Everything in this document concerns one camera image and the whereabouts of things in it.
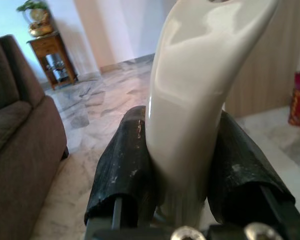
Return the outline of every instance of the small wooden cabinet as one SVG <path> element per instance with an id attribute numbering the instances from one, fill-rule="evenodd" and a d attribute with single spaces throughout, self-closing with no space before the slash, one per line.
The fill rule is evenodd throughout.
<path id="1" fill-rule="evenodd" d="M 28 41 L 53 90 L 56 86 L 74 84 L 77 75 L 58 32 Z"/>

